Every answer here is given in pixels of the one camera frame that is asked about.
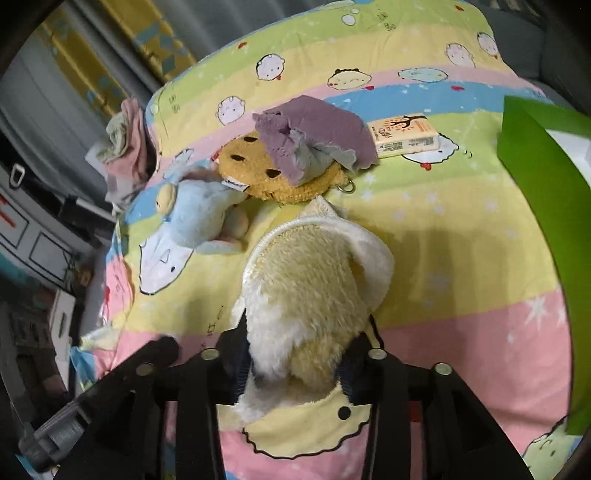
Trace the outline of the pile of pastel cloths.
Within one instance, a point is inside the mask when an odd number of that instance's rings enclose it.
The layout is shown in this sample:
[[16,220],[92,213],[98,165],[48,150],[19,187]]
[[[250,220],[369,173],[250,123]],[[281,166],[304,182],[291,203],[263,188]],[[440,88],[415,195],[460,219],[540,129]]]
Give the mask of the pile of pastel cloths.
[[144,125],[144,111],[135,98],[125,99],[85,161],[105,180],[105,200],[114,213],[126,210],[155,170],[155,153]]

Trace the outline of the colourful striped cartoon blanket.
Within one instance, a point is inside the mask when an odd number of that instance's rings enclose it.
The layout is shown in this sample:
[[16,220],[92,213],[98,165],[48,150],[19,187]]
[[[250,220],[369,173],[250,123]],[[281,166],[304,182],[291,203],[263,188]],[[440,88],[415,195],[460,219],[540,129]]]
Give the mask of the colourful striped cartoon blanket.
[[246,255],[176,254],[178,271],[162,273],[156,193],[252,130],[253,113],[301,95],[367,122],[425,114],[441,133],[432,165],[385,159],[356,176],[353,193],[327,198],[394,255],[378,338],[405,362],[450,363],[524,450],[564,416],[571,383],[550,251],[496,154],[505,99],[542,92],[503,61],[489,22],[465,1],[321,7],[229,43],[158,90],[146,120],[159,165],[106,257],[108,334],[71,355],[83,383],[159,335],[190,357],[228,328]]

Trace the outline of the dark grey sofa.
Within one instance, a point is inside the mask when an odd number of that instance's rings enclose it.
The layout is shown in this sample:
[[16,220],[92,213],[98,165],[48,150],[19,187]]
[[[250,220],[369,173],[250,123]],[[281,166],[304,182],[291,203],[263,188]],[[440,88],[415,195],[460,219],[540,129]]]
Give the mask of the dark grey sofa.
[[474,1],[503,60],[554,103],[590,113],[590,29],[570,7],[584,1]]

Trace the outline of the grey yellow curtain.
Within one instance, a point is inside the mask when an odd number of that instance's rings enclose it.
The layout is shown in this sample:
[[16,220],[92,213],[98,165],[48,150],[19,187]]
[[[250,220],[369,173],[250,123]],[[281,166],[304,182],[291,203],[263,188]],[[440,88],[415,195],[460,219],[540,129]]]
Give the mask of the grey yellow curtain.
[[66,197],[102,205],[85,161],[121,102],[146,103],[207,54],[310,1],[5,1],[1,164],[51,212]]

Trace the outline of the mauve folded cloth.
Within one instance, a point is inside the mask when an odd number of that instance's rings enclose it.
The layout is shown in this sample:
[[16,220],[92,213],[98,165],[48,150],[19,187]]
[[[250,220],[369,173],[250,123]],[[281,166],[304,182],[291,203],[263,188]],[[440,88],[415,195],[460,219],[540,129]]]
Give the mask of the mauve folded cloth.
[[303,95],[252,115],[266,152],[290,186],[318,178],[332,163],[359,172],[379,163],[370,129],[356,114]]

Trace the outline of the light blue plush toy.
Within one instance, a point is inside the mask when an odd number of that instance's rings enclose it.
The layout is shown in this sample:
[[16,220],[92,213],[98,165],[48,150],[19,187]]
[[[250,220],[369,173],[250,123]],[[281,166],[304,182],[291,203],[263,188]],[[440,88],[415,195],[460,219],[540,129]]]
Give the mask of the light blue plush toy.
[[202,255],[238,254],[249,229],[240,207],[246,199],[245,192],[226,185],[217,171],[193,164],[159,188],[155,209],[176,245]]

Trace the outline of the orange cookie plush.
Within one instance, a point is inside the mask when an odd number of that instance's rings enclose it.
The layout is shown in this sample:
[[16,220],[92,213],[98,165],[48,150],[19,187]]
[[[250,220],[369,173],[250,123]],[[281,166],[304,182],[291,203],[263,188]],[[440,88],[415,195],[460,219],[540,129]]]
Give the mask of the orange cookie plush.
[[232,139],[221,147],[216,162],[224,181],[242,188],[243,192],[257,199],[297,204],[310,201],[331,189],[346,194],[356,190],[353,180],[337,162],[332,162],[325,173],[310,182],[291,186],[287,177],[274,166],[256,131]]

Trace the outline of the cream fluffy plush pouch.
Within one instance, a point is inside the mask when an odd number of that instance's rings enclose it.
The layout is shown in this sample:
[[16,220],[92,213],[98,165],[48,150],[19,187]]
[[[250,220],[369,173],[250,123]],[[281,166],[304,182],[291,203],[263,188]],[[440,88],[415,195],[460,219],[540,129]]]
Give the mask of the cream fluffy plush pouch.
[[318,196],[250,253],[233,321],[245,319],[252,365],[233,407],[242,424],[332,393],[349,344],[367,329],[394,274],[374,233]]

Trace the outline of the white cabinet with drawers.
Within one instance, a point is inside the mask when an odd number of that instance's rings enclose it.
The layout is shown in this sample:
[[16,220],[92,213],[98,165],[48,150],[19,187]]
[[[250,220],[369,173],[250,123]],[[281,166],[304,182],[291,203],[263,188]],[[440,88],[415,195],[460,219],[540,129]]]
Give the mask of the white cabinet with drawers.
[[92,278],[96,252],[110,243],[114,219],[75,196],[25,190],[25,169],[1,169],[1,275],[16,285],[70,293]]

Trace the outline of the green rimmed white bin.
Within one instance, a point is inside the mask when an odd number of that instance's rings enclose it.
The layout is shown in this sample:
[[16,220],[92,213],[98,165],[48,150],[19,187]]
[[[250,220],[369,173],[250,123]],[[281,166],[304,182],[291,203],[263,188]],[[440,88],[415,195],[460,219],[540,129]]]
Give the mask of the green rimmed white bin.
[[590,427],[590,118],[521,97],[504,100],[497,155],[549,246],[570,324],[568,432]]

